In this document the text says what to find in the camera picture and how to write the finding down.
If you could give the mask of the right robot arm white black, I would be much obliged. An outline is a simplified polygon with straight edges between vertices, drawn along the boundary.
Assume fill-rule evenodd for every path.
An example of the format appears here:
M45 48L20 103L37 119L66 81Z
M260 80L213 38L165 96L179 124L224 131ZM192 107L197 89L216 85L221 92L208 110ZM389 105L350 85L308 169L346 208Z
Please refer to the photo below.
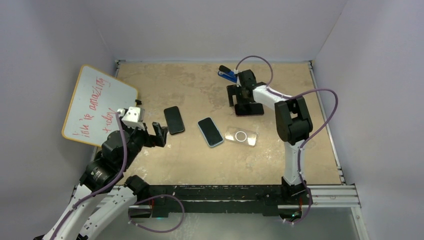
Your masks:
M303 146L313 130L312 119L305 99L270 89L257 82L249 70L236 73L236 83L226 87L229 106L238 117L261 116L264 107L274 111L276 131L284 143L285 168L280 196L288 204L294 203L307 190L303 165Z

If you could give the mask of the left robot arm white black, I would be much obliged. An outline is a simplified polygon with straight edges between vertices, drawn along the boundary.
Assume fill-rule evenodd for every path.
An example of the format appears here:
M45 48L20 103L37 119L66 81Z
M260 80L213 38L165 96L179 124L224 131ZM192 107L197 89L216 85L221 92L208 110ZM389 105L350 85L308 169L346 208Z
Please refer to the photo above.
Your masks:
M68 206L54 226L38 240L94 240L129 206L142 205L149 199L149 185L137 175L124 185L103 206L98 204L113 190L143 147L164 147L168 128L152 124L149 134L144 123L135 127L118 121L118 130L111 132L101 150L90 162L76 187Z

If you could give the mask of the black phone pink edge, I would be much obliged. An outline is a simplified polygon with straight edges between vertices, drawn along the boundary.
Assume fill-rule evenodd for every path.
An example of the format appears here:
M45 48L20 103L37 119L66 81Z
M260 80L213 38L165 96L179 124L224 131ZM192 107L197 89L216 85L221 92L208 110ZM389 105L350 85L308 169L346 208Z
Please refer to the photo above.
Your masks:
M246 116L262 116L264 115L264 108L261 103L248 103L248 104L235 104L235 115L238 117Z

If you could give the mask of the clear magsafe phone case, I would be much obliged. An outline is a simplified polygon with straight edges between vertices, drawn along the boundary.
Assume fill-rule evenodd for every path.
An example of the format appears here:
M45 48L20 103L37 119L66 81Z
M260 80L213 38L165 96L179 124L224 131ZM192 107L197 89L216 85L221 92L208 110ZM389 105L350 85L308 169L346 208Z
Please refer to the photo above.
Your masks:
M229 126L224 134L224 138L232 143L255 147L258 134L251 130Z

